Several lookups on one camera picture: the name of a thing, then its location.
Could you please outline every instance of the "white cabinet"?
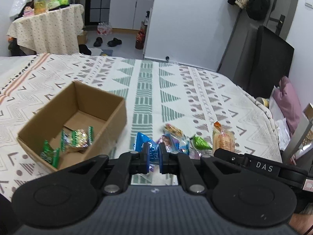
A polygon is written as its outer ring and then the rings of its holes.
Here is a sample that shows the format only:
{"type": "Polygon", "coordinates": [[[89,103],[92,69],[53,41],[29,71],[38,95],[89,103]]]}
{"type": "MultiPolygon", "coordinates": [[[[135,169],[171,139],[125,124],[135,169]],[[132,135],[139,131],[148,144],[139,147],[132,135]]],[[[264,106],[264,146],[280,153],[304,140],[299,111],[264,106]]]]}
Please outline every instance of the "white cabinet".
{"type": "Polygon", "coordinates": [[[109,22],[113,28],[140,30],[153,0],[111,0],[109,22]]]}
{"type": "Polygon", "coordinates": [[[109,22],[113,28],[133,29],[137,0],[111,0],[109,22]]]}
{"type": "Polygon", "coordinates": [[[137,6],[134,18],[134,30],[140,30],[141,21],[145,21],[147,11],[153,7],[153,0],[137,0],[137,6]]]}

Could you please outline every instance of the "pink pillow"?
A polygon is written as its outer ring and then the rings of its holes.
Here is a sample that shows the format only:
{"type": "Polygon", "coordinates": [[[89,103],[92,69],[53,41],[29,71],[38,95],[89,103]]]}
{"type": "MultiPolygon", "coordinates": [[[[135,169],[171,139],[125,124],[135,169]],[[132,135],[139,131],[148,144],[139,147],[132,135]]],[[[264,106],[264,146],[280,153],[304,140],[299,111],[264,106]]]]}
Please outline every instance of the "pink pillow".
{"type": "Polygon", "coordinates": [[[302,109],[298,96],[286,76],[279,81],[279,89],[275,89],[273,97],[287,120],[291,135],[295,133],[300,122],[302,109]]]}

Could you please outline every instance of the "open cardboard box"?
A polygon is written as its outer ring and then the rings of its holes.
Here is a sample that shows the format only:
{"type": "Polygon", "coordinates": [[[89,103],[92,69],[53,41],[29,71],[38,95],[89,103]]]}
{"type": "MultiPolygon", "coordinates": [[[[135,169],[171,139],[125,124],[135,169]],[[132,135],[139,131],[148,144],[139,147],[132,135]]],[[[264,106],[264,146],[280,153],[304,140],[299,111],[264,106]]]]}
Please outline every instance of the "open cardboard box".
{"type": "Polygon", "coordinates": [[[18,133],[18,143],[41,167],[58,171],[91,157],[108,154],[126,125],[125,99],[78,81],[72,82],[48,102],[18,133]],[[94,128],[94,142],[83,153],[60,153],[58,168],[40,157],[43,143],[60,147],[63,127],[94,128]]]}

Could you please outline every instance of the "bed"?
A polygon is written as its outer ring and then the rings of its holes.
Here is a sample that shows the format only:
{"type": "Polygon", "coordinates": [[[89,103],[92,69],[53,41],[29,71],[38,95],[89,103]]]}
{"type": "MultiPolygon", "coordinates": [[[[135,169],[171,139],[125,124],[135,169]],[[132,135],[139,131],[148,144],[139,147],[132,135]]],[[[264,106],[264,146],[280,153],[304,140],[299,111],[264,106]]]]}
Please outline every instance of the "bed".
{"type": "MultiPolygon", "coordinates": [[[[18,131],[73,80],[126,99],[128,122],[110,158],[131,150],[137,132],[157,140],[167,122],[212,145],[212,126],[219,121],[234,133],[237,153],[281,162],[270,111],[221,74],[165,62],[81,54],[24,59],[1,78],[0,193],[8,199],[20,185],[47,174],[19,146],[18,131]]],[[[132,182],[154,184],[159,179],[138,175],[132,182]]],[[[173,178],[165,181],[172,183],[173,178]]]]}

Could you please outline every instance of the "patterned tablecloth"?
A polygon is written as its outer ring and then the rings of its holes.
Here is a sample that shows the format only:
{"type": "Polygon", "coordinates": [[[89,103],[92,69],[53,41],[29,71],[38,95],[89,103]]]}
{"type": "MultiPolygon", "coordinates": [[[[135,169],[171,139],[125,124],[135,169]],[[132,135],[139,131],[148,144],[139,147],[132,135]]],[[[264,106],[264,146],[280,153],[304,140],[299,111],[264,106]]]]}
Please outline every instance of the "patterned tablecloth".
{"type": "MultiPolygon", "coordinates": [[[[18,131],[72,80],[126,98],[128,122],[111,157],[132,149],[137,132],[157,140],[167,122],[212,145],[218,120],[234,133],[236,152],[281,162],[270,111],[223,75],[164,62],[42,54],[0,95],[0,193],[8,199],[18,186],[46,174],[15,140],[18,131]]],[[[151,181],[133,176],[133,183],[151,181]]]]}
{"type": "Polygon", "coordinates": [[[49,11],[40,15],[18,18],[12,22],[7,35],[17,39],[20,46],[40,53],[78,53],[77,35],[84,27],[81,4],[49,11]]]}

